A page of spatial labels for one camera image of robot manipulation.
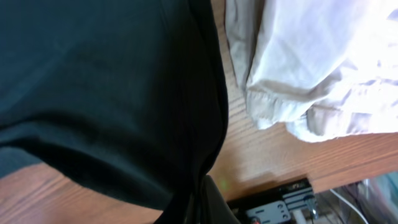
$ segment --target wooden table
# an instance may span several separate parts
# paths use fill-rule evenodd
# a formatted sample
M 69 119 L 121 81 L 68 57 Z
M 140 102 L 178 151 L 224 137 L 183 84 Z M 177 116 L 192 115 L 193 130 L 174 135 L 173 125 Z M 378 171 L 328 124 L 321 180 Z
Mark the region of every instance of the wooden table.
M 224 31 L 224 0 L 213 0 L 229 96 L 229 129 L 210 174 L 226 200 L 308 177 L 316 192 L 398 170 L 398 134 L 309 144 L 283 124 L 252 125 L 236 88 Z M 0 180 L 0 223 L 152 223 L 160 211 L 119 202 L 74 184 L 45 164 Z

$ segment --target wood grain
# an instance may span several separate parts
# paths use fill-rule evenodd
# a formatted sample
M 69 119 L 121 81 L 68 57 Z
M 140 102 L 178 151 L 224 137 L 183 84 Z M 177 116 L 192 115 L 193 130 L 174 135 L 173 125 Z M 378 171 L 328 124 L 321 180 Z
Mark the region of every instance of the wood grain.
M 283 124 L 258 131 L 236 88 L 224 31 L 224 0 L 213 0 L 229 96 L 229 129 L 210 174 L 226 200 L 308 177 L 315 191 L 398 170 L 398 135 L 370 134 L 309 144 Z M 74 184 L 40 164 L 0 180 L 0 224 L 153 223 L 161 211 Z

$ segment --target folded dark cloth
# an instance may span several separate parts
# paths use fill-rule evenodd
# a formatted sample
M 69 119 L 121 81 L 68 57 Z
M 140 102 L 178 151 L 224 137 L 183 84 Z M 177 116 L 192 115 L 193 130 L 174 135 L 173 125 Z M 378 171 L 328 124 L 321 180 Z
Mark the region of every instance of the folded dark cloth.
M 0 1 L 0 175 L 40 159 L 164 210 L 199 194 L 227 125 L 209 0 Z

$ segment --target clothing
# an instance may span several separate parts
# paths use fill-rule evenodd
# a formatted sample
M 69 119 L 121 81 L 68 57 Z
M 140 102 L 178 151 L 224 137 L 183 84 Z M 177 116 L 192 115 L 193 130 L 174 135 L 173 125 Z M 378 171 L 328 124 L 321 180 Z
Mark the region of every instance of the clothing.
M 5 0 L 0 34 L 2 159 L 28 152 L 157 223 L 199 211 L 228 125 L 210 1 Z
M 308 142 L 398 131 L 396 1 L 226 3 L 237 84 L 259 129 L 285 122 Z

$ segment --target folded white cloth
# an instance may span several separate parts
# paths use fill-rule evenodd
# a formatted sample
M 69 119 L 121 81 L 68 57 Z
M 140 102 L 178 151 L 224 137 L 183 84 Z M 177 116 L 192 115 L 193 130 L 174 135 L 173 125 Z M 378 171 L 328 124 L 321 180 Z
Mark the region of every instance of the folded white cloth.
M 308 142 L 397 132 L 397 4 L 227 0 L 236 80 L 257 127 L 286 122 Z

